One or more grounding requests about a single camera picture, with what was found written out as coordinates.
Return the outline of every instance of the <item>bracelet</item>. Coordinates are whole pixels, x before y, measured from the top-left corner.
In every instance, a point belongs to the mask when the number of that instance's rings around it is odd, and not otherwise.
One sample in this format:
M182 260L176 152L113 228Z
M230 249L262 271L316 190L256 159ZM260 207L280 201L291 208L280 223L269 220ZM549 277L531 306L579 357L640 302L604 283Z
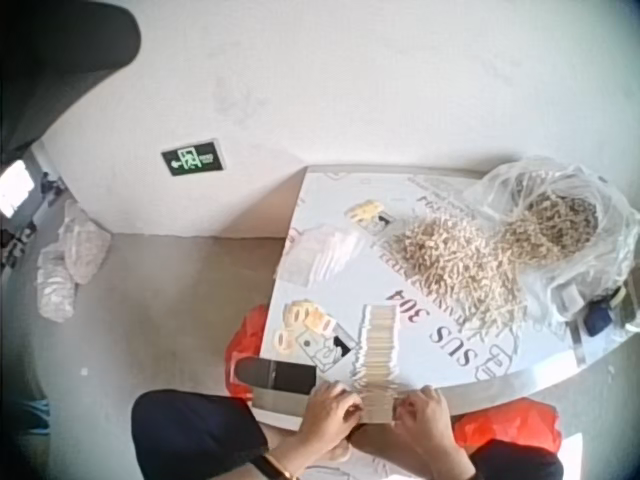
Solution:
M298 480L287 472L271 455L264 454L251 460L251 464L268 480Z
M273 458L268 453L264 454L264 458L266 458L269 462L271 462L271 465L273 465L278 470L280 470L280 473L282 473L282 476L285 477L287 480L298 480L297 477L295 477L294 475L291 475L287 471L287 469L282 466L280 462L278 462L275 458Z

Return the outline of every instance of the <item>person's left hand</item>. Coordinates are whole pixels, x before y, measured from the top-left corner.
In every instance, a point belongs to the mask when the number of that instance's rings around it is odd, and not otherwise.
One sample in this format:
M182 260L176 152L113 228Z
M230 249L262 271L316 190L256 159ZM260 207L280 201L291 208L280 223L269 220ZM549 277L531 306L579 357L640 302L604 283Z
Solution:
M339 382L316 386L298 430L301 441L320 455L338 445L360 421L362 400Z

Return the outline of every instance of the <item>knee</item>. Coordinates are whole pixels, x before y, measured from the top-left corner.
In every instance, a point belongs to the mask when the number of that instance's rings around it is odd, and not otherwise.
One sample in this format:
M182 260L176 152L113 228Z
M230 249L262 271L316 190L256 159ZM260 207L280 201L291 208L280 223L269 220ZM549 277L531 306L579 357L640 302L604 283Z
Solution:
M156 420L170 404L174 390L152 390L140 395L131 408L131 433L134 440L148 436Z

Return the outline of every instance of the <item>window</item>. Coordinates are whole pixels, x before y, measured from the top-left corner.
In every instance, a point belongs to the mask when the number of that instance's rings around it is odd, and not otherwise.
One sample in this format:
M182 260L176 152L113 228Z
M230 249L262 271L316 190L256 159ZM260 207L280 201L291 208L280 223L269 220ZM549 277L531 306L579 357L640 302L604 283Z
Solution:
M0 176L0 211L5 217L11 218L34 186L22 160L12 163L4 171Z

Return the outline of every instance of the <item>white table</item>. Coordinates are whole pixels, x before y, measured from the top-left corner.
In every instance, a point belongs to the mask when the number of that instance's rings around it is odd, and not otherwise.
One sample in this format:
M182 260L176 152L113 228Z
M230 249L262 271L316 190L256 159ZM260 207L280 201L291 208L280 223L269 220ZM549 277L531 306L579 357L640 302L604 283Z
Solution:
M340 345L357 339L365 305L394 304L400 311L399 376L406 388L425 384L443 388L452 414L465 413L529 395L574 375L628 337L602 334L590 338L578 325L550 331L528 325L519 348L509 331L491 332L485 341L464 332L461 318L439 308L428 292L405 278L402 267L385 251L384 240L411 218L433 216L443 206L470 214L461 192L477 181L477 174L420 168L310 167L291 222L287 247L301 232L320 225L358 228L367 247L330 280L305 288L276 280L260 356L318 367L321 377L350 383L353 352L342 356L296 333L290 353L274 346L283 329L283 313L291 302L310 300L338 322ZM375 200L384 205L376 221L353 224L345 215L354 205ZM325 348L318 354L319 348ZM256 390L253 408L262 421L295 428L306 397Z

